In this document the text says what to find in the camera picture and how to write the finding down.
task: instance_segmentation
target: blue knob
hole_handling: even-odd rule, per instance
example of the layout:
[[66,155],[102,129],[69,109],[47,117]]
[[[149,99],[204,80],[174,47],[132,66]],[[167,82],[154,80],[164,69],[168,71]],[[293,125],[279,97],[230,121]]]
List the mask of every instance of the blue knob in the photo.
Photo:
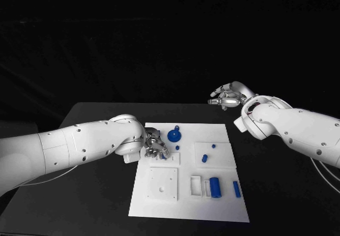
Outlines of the blue knob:
[[168,131],[168,140],[172,143],[175,143],[175,142],[178,142],[179,138],[181,138],[181,134],[178,131],[178,126],[175,126],[174,129]]
[[207,161],[207,155],[204,154],[204,155],[203,155],[203,158],[201,158],[201,162],[205,163],[205,161]]

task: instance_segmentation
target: white platform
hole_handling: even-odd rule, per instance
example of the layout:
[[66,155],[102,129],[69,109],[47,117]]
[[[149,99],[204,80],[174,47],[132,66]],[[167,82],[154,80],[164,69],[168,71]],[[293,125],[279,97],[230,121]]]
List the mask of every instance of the white platform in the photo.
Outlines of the white platform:
[[[167,133],[178,125],[178,131],[181,133],[181,139],[178,142],[171,143],[167,140]],[[227,133],[223,124],[181,124],[181,123],[145,123],[145,127],[154,127],[161,131],[161,139],[167,144],[169,153],[179,153],[179,162],[171,162],[161,164],[162,160],[151,160],[143,157],[145,149],[141,150],[141,159],[138,161],[129,216],[139,217],[156,217],[156,218],[178,218],[178,219],[197,219],[197,220],[214,220],[214,221],[234,221],[249,222],[246,205],[243,200],[241,188],[240,198],[234,196],[233,181],[239,182],[236,168],[231,167],[234,162],[228,162],[227,168],[197,168],[195,166],[195,152],[194,143],[216,143],[216,150],[221,146],[228,146],[223,143],[228,143]],[[177,199],[172,201],[168,199],[159,199],[161,193],[156,199],[149,199],[149,168],[162,167],[164,169],[177,170]],[[200,176],[201,184],[201,196],[191,197],[190,177]],[[221,197],[207,198],[204,180],[208,178],[218,178]],[[162,183],[156,183],[152,187],[155,190],[165,190]]]

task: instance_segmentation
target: robotic hand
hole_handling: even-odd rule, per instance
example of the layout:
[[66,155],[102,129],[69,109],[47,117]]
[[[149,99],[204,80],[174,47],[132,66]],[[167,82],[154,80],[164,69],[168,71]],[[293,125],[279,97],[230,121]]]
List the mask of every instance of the robotic hand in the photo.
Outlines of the robotic hand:
[[0,139],[0,196],[38,176],[97,160],[110,152],[123,156],[125,163],[138,161],[142,147],[145,156],[167,158],[156,129],[143,128],[131,115]]
[[227,107],[243,105],[240,117],[234,120],[240,132],[262,140],[277,135],[286,146],[340,168],[340,120],[303,109],[293,109],[276,97],[259,96],[239,82],[220,86],[210,94],[216,99],[208,104]]

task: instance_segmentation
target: blue object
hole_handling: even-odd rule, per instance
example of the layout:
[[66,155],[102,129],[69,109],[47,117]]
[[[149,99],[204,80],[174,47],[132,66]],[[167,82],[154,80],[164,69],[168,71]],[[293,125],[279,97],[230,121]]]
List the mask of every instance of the blue object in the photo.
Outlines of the blue object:
[[216,177],[210,178],[210,191],[211,191],[211,198],[220,198],[220,188],[218,188],[218,180]]
[[201,162],[205,163],[205,161],[207,161],[207,155],[204,154],[204,155],[203,155],[203,158],[201,158]]
[[178,142],[179,138],[181,138],[181,134],[178,131],[178,126],[175,126],[174,129],[168,131],[168,140],[172,143],[175,143],[175,142]]
[[231,183],[233,183],[233,189],[234,189],[236,198],[239,198],[240,197],[239,184],[237,184],[236,181],[233,181]]

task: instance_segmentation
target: black table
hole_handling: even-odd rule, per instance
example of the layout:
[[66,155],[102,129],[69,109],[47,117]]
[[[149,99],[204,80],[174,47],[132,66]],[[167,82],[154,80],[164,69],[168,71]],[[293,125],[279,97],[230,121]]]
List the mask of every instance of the black table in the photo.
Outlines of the black table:
[[0,217],[0,232],[76,235],[277,235],[340,232],[340,195],[309,159],[279,137],[256,140],[233,120],[240,108],[200,104],[77,103],[60,125],[120,114],[139,122],[224,123],[250,223],[128,217],[136,162],[120,156],[83,164],[48,183],[20,187]]

